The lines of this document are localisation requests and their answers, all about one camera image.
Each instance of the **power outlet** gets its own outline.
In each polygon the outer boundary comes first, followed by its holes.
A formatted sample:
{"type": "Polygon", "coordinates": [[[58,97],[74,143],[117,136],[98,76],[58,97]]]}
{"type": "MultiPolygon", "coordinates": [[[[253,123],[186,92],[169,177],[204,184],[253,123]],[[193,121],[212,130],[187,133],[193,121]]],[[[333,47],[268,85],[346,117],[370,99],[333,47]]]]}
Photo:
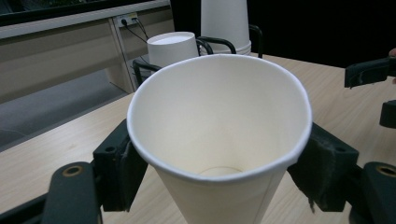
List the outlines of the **power outlet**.
{"type": "Polygon", "coordinates": [[[117,17],[117,25],[119,27],[123,27],[124,25],[121,22],[122,20],[126,20],[127,25],[135,24],[136,21],[133,20],[134,18],[137,18],[137,13],[136,12],[131,12],[131,13],[124,14],[124,15],[119,15],[117,17]]]}

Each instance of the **table surface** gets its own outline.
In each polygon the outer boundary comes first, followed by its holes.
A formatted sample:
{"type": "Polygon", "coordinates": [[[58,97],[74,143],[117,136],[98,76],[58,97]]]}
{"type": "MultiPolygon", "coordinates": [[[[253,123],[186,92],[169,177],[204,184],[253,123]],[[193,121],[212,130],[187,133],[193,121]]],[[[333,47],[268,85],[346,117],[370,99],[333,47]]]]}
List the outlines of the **table surface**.
{"type": "MultiPolygon", "coordinates": [[[[396,130],[380,126],[382,104],[396,99],[385,82],[344,88],[345,69],[264,55],[299,78],[308,91],[314,122],[360,152],[358,165],[395,165],[396,130]]],[[[132,94],[0,153],[0,213],[48,190],[52,174],[74,161],[92,161],[93,151],[126,118],[132,94]]],[[[307,198],[285,173],[262,223],[348,223],[343,213],[312,213],[307,198]]],[[[129,213],[103,213],[105,223],[186,223],[152,167],[129,213]]]]}

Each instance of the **gray carpet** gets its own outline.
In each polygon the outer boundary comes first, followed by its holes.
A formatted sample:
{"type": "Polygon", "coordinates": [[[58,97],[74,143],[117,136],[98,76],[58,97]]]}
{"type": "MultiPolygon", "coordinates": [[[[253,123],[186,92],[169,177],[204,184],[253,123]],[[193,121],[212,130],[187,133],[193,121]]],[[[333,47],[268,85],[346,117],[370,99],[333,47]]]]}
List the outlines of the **gray carpet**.
{"type": "Polygon", "coordinates": [[[0,104],[0,152],[125,95],[98,71],[0,104]]]}

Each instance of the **white paper cup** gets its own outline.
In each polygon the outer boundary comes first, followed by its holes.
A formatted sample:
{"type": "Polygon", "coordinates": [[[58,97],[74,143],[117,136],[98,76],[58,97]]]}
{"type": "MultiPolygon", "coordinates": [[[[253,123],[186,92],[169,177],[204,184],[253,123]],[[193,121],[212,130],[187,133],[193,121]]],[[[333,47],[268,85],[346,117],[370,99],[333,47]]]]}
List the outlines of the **white paper cup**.
{"type": "MultiPolygon", "coordinates": [[[[201,35],[230,41],[236,49],[249,42],[247,0],[202,0],[201,35]]],[[[209,43],[214,51],[226,46],[209,43]]]]}
{"type": "Polygon", "coordinates": [[[160,67],[198,56],[195,34],[191,32],[156,35],[148,40],[149,63],[160,67]]]}
{"type": "Polygon", "coordinates": [[[136,150],[189,223],[260,223],[311,125],[293,74],[233,54],[165,67],[140,86],[127,113],[136,150]]]}

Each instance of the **inverted paper cup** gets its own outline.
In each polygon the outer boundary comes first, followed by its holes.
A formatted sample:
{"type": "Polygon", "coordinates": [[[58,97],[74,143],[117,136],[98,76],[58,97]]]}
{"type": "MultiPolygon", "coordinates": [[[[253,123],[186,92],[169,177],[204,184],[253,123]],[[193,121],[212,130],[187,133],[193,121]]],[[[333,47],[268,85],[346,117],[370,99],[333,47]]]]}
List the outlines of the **inverted paper cup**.
{"type": "Polygon", "coordinates": [[[191,32],[156,35],[148,40],[149,63],[160,67],[198,56],[195,34],[191,32]]]}
{"type": "MultiPolygon", "coordinates": [[[[249,42],[247,0],[202,0],[201,35],[230,41],[236,49],[249,42]]],[[[214,51],[226,46],[209,43],[214,51]]]]}

